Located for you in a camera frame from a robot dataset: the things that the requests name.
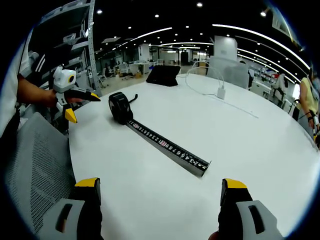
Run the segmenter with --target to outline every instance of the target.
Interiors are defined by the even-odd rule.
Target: office desk
[[[139,66],[142,66],[142,75],[145,75],[149,72],[149,65],[149,62],[132,63],[129,68],[132,73],[136,74],[139,71]]]
[[[266,84],[263,84],[261,81],[253,80],[250,92],[253,92],[253,93],[258,94],[259,96],[265,98],[264,92],[270,94],[271,87],[267,86]]]
[[[117,240],[207,240],[218,229],[223,178],[242,181],[286,236],[308,207],[319,153],[305,130],[268,100],[225,83],[225,102],[178,86],[146,82],[121,91],[134,119],[211,164],[202,178],[116,123],[108,95],[75,111],[69,146],[77,181],[101,179],[102,236]],[[190,74],[197,91],[218,82]]]

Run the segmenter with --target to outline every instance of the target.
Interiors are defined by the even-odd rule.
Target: white cable
[[[203,92],[199,92],[199,91],[195,90],[194,88],[192,88],[192,87],[188,84],[188,82],[187,82],[187,76],[189,75],[189,73],[190,73],[191,70],[200,69],[200,68],[205,68],[205,69],[211,68],[213,71],[216,70],[214,67],[210,66],[209,63],[204,62],[204,61],[196,61],[193,65],[195,65],[196,63],[200,63],[200,62],[203,62],[203,63],[208,64],[209,67],[208,67],[208,66],[197,66],[197,67],[193,67],[193,66],[192,66],[192,68],[189,69],[189,70],[186,72],[185,76],[184,76],[184,82],[185,82],[185,84],[186,84],[191,90],[193,90],[193,91],[195,91],[196,93],[201,94],[201,95],[203,95],[203,96],[208,96],[208,97],[214,96],[213,99],[215,99],[215,100],[221,101],[222,103],[225,103],[225,104],[227,104],[227,105],[229,105],[229,106],[231,106],[231,107],[234,107],[234,108],[236,108],[236,109],[238,109],[238,110],[240,110],[240,111],[242,111],[242,112],[245,112],[246,114],[249,114],[249,115],[251,115],[252,117],[254,117],[254,118],[256,118],[256,119],[259,118],[258,116],[254,115],[253,113],[251,113],[251,112],[249,112],[249,111],[247,111],[247,110],[242,109],[241,107],[238,107],[238,106],[236,106],[236,105],[233,105],[233,104],[231,104],[231,103],[228,103],[228,102],[224,101],[223,99],[220,99],[215,93],[203,93]],[[225,79],[224,79],[224,77],[223,77],[222,75],[221,75],[221,77],[222,77],[222,80],[223,80],[223,87],[225,87]]]
[[[189,71],[191,71],[192,69],[195,69],[194,66],[195,66],[197,63],[205,63],[205,64],[209,65],[209,67],[215,72],[216,75],[217,75],[217,72],[218,72],[219,75],[221,76],[222,80],[223,80],[223,87],[225,87],[225,79],[224,79],[224,77],[222,76],[221,72],[220,72],[218,69],[216,69],[216,68],[214,68],[213,66],[211,66],[211,65],[210,65],[208,62],[206,62],[206,61],[195,61],[194,64],[192,65],[191,69],[189,69]]]

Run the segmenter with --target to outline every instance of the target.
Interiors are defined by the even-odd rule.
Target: floor
[[[192,66],[190,65],[185,65],[185,66],[180,66],[181,71],[180,74],[185,74]],[[194,70],[193,73],[198,73],[200,70],[204,69],[197,69]],[[120,89],[135,85],[135,84],[140,84],[143,83],[144,81],[147,80],[149,73],[146,73],[144,76],[141,78],[131,78],[131,77],[107,77],[105,81],[102,82],[102,85],[104,86],[101,89],[102,96],[107,95],[109,93],[118,91]]]

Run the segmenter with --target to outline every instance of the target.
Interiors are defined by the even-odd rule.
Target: person's hand
[[[66,100],[70,104],[82,102],[82,99],[75,97],[67,97]],[[55,90],[50,89],[45,91],[43,105],[45,105],[48,108],[54,108],[57,105]]]
[[[312,128],[312,129],[314,129],[315,128],[315,123],[314,123],[314,120],[313,119],[309,119],[309,121],[308,121],[308,123],[309,123],[309,127],[310,128]]]

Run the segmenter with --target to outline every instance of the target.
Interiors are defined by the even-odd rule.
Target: power adapter
[[[221,87],[218,88],[218,93],[216,95],[218,98],[224,100],[225,96],[226,96],[226,90],[225,90],[225,86],[222,85]]]

